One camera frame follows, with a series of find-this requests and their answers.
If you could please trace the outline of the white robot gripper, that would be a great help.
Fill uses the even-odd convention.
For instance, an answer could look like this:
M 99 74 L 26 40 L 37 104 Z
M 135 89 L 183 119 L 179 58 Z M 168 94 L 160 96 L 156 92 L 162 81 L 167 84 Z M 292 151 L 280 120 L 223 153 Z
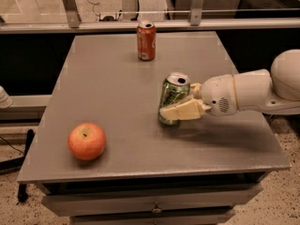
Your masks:
M 195 98 L 161 108 L 161 117 L 166 120 L 193 120 L 205 113 L 213 116 L 237 113 L 233 75 L 213 77 L 202 85 L 192 83 L 189 93 Z

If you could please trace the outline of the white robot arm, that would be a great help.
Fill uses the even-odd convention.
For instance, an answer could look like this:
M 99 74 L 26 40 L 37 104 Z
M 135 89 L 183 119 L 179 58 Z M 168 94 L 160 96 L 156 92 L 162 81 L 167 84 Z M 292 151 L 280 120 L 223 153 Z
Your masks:
M 220 117 L 243 111 L 300 113 L 300 50 L 282 52 L 270 70 L 221 75 L 194 83 L 187 97 L 161 108 L 159 115 L 178 121 L 198 119 L 206 113 Z

